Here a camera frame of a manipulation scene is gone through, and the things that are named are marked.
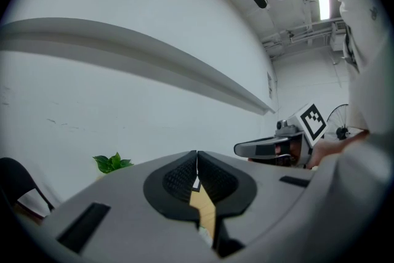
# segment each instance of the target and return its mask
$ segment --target gray plastic surface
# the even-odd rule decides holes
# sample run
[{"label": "gray plastic surface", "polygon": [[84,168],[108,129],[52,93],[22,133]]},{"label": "gray plastic surface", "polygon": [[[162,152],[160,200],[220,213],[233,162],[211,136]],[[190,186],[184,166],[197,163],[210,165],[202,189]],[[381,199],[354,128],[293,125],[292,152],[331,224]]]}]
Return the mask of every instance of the gray plastic surface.
[{"label": "gray plastic surface", "polygon": [[[105,176],[55,210],[42,231],[59,236],[96,201],[112,209],[81,253],[92,261],[327,262],[363,231],[379,209],[393,179],[393,138],[391,133],[354,143],[343,154],[326,157],[316,172],[207,152],[246,172],[257,184],[250,207],[240,216],[224,219],[228,236],[245,246],[225,259],[205,244],[194,224],[166,219],[143,195],[146,177],[185,153]],[[310,183],[298,187],[279,181],[283,176]]]},{"label": "gray plastic surface", "polygon": [[145,199],[143,183],[154,170],[186,153],[120,169],[87,187],[56,209],[42,228],[58,237],[91,203],[111,206],[82,257],[95,262],[198,262],[217,258],[192,222],[165,218]]},{"label": "gray plastic surface", "polygon": [[282,135],[289,135],[289,134],[295,134],[299,132],[297,126],[291,125],[291,126],[283,126],[281,129],[277,129],[275,131],[275,136],[282,136]]},{"label": "gray plastic surface", "polygon": [[29,233],[34,242],[50,257],[58,263],[94,263],[93,261],[81,257],[62,246],[55,238],[50,236],[45,229],[38,226],[27,217],[17,216],[23,228]]}]

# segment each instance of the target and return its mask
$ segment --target fluorescent light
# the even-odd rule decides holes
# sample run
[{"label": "fluorescent light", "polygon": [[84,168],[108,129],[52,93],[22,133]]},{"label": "fluorescent light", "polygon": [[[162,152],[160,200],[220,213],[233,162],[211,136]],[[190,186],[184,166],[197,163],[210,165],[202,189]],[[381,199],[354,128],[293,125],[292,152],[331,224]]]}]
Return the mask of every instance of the fluorescent light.
[{"label": "fluorescent light", "polygon": [[330,0],[319,0],[320,20],[330,19]]}]

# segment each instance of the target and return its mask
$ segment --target ceiling pipe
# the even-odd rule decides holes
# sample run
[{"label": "ceiling pipe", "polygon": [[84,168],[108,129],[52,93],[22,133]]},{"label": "ceiling pipe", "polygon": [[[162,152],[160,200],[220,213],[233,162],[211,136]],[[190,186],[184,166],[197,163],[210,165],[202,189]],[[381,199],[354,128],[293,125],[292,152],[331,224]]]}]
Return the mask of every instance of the ceiling pipe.
[{"label": "ceiling pipe", "polygon": [[273,38],[274,36],[280,37],[279,32],[276,32],[275,34],[272,34],[272,35],[270,35],[270,36],[266,36],[265,38],[260,39],[260,42],[264,43],[266,40],[268,40],[268,39],[270,39],[270,38]]},{"label": "ceiling pipe", "polygon": [[319,34],[319,33],[322,33],[322,32],[327,32],[327,31],[331,31],[331,28],[324,28],[324,29],[317,30],[317,31],[314,31],[314,32],[311,32],[311,33],[307,33],[307,34],[303,34],[303,35],[299,35],[299,36],[298,35],[297,36],[293,36],[291,38],[291,43],[293,43],[294,41],[296,41],[298,39],[308,38],[311,35]]},{"label": "ceiling pipe", "polygon": [[306,29],[305,31],[303,31],[303,32],[299,33],[297,36],[304,35],[305,33],[308,33],[308,32],[309,32],[311,29],[312,29],[312,26],[311,26],[311,25],[309,25],[309,26],[307,26],[307,29]]},{"label": "ceiling pipe", "polygon": [[275,43],[274,45],[271,46],[264,46],[264,49],[271,49],[272,47],[278,46],[278,45],[282,45],[281,43]]},{"label": "ceiling pipe", "polygon": [[302,39],[298,39],[296,41],[291,41],[291,44],[296,44],[296,43],[300,43],[300,42],[304,42],[304,41],[308,41],[309,39],[315,39],[315,38],[319,38],[320,36],[324,36],[324,35],[329,35],[331,34],[331,30],[330,32],[325,32],[325,33],[321,33],[321,34],[316,34],[316,35],[312,35],[312,36],[308,36],[306,38],[302,38]]},{"label": "ceiling pipe", "polygon": [[306,52],[315,51],[317,49],[324,49],[324,48],[328,48],[328,47],[330,47],[330,45],[325,45],[325,46],[320,46],[320,47],[312,47],[312,48],[309,48],[309,49],[306,49],[306,50],[295,51],[295,52],[291,52],[291,53],[288,53],[288,54],[280,54],[280,55],[277,55],[277,56],[272,56],[271,57],[271,61],[278,60],[281,57],[295,56],[295,55],[298,55],[298,54],[303,54],[303,53],[306,53]]},{"label": "ceiling pipe", "polygon": [[286,33],[288,31],[294,31],[296,29],[306,28],[306,27],[311,26],[311,25],[322,24],[322,23],[329,23],[329,22],[335,22],[335,21],[343,21],[343,19],[342,18],[333,18],[333,19],[317,21],[317,22],[313,22],[313,23],[309,23],[309,24],[303,24],[303,25],[295,26],[294,28],[288,28],[286,30],[280,31],[280,34]]}]

